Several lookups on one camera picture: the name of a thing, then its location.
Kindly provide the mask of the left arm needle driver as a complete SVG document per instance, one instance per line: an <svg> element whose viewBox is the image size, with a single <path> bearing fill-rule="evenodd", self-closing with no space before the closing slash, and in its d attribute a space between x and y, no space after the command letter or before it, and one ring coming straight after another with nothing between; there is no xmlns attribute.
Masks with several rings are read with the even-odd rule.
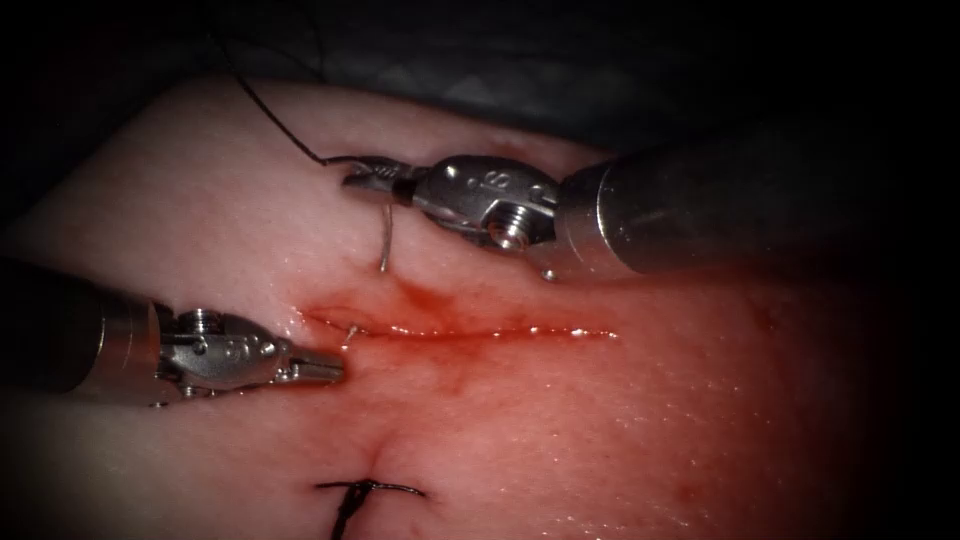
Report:
<svg viewBox="0 0 960 540"><path fill-rule="evenodd" d="M195 309L161 323L155 378L185 398L271 384L286 370L292 342L242 316Z"/></svg>

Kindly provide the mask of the left arm needle driver jaw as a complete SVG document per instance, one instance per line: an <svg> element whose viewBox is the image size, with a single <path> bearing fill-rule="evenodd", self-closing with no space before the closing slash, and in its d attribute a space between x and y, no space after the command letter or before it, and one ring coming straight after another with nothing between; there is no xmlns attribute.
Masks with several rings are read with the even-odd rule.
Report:
<svg viewBox="0 0 960 540"><path fill-rule="evenodd" d="M291 353L290 365L307 365L324 369L342 369L344 359L337 352L297 348Z"/></svg>
<svg viewBox="0 0 960 540"><path fill-rule="evenodd" d="M278 383L330 385L341 381L344 370L338 367L316 365L291 365L278 371Z"/></svg>

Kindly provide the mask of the right arm needle driver jaw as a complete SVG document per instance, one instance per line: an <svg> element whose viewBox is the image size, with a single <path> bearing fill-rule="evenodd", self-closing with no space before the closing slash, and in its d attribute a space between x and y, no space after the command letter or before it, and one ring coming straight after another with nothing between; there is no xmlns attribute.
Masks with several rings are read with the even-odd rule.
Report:
<svg viewBox="0 0 960 540"><path fill-rule="evenodd" d="M414 176L411 164L385 156L366 155L357 157L352 166L352 176L373 176L381 179L409 179Z"/></svg>
<svg viewBox="0 0 960 540"><path fill-rule="evenodd" d="M413 181L376 174L350 175L341 188L351 197L377 205L412 205Z"/></svg>

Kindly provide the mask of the right arm needle driver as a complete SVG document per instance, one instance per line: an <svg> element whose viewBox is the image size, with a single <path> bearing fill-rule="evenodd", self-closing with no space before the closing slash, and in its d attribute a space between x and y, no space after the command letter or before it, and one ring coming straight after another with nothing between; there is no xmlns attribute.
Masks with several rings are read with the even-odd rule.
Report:
<svg viewBox="0 0 960 540"><path fill-rule="evenodd" d="M559 191L559 182L521 161L458 155L418 178L413 205L480 247L523 252L556 239Z"/></svg>

